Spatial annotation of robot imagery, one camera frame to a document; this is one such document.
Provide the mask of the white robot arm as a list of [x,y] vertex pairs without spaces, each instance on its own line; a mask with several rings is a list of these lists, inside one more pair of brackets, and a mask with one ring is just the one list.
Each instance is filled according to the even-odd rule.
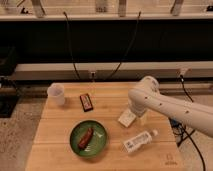
[[132,87],[128,100],[130,110],[138,116],[149,108],[213,138],[213,107],[162,95],[152,76],[143,77]]

